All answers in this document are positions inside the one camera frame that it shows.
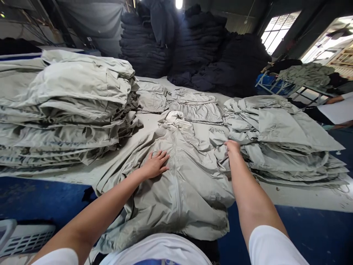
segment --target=white basket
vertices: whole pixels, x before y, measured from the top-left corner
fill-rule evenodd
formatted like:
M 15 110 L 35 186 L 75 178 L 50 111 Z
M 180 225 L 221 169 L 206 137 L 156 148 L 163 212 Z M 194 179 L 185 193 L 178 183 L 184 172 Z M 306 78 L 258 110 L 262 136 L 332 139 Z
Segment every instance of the white basket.
M 14 219 L 0 221 L 0 257 L 40 249 L 54 232 L 54 225 L 17 225 Z

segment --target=hand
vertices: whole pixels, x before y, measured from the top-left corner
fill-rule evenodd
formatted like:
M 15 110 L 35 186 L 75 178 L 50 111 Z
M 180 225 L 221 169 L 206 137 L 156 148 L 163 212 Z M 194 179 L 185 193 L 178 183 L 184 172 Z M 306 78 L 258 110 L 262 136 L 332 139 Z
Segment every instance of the hand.
M 228 141 L 224 142 L 224 144 L 227 146 L 228 156 L 230 154 L 240 153 L 240 144 L 238 142 L 233 141 L 233 140 L 228 140 Z
M 163 164 L 169 159 L 170 155 L 167 155 L 167 151 L 158 153 L 152 157 L 153 153 L 150 153 L 145 164 L 139 168 L 144 176 L 144 179 L 151 179 L 159 176 L 163 172 L 169 170 L 168 167 L 163 166 Z

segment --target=person's arm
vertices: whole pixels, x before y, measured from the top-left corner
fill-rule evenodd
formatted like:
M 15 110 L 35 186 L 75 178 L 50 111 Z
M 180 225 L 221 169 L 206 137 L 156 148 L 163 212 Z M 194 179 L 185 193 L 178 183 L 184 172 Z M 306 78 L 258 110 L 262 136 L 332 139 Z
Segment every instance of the person's arm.
M 272 226 L 288 237 L 286 228 L 271 199 L 248 169 L 240 153 L 239 143 L 228 140 L 224 144 L 228 149 L 232 186 L 247 249 L 249 250 L 252 231 L 261 225 Z
M 337 96 L 337 97 L 328 99 L 325 104 L 334 104 L 336 102 L 340 102 L 340 101 L 343 101 L 343 100 L 344 100 L 344 98 L 341 95 L 341 96 Z
M 163 166 L 168 158 L 166 151 L 159 151 L 154 157 L 151 153 L 141 168 L 93 201 L 64 226 L 38 252 L 30 264 L 54 250 L 71 248 L 77 253 L 79 264 L 83 265 L 95 242 L 114 221 L 140 183 L 168 170 L 166 166 Z

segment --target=zipper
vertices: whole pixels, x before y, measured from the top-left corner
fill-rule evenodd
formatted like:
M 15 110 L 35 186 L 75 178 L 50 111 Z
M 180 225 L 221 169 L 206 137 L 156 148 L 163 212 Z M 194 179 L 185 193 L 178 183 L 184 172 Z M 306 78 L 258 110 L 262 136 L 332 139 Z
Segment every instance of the zipper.
M 176 144 L 176 142 L 177 142 L 177 138 L 175 137 L 175 140 L 174 140 L 174 143 L 173 143 L 173 150 L 174 150 L 174 154 L 176 154 L 177 153 L 177 144 Z M 179 181 L 178 181 L 178 177 L 177 177 L 177 175 L 176 175 L 176 164 L 177 164 L 177 157 L 176 157 L 176 155 L 174 155 L 173 156 L 173 163 L 174 163 L 174 167 L 173 167 L 173 169 L 174 169 L 174 174 L 173 174 L 173 176 L 175 177 L 175 185 L 176 185 L 176 212 L 177 212 L 177 214 L 178 214 L 178 219 L 180 219 L 180 217 L 181 217 L 181 208 L 182 208 L 182 201 L 181 201 L 181 194 L 180 194 L 180 186 L 179 186 Z

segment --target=blue floor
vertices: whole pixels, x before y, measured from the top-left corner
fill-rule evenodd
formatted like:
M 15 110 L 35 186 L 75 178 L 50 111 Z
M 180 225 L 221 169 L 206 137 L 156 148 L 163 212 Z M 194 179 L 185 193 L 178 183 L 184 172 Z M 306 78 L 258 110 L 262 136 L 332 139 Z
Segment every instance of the blue floor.
M 331 131 L 341 142 L 339 159 L 352 168 L 352 130 Z M 51 220 L 62 228 L 88 202 L 86 185 L 12 177 L 0 178 L 0 219 Z M 276 206 L 294 245 L 311 265 L 353 264 L 353 213 Z M 236 204 L 229 208 L 230 233 L 219 239 L 221 264 L 249 264 Z

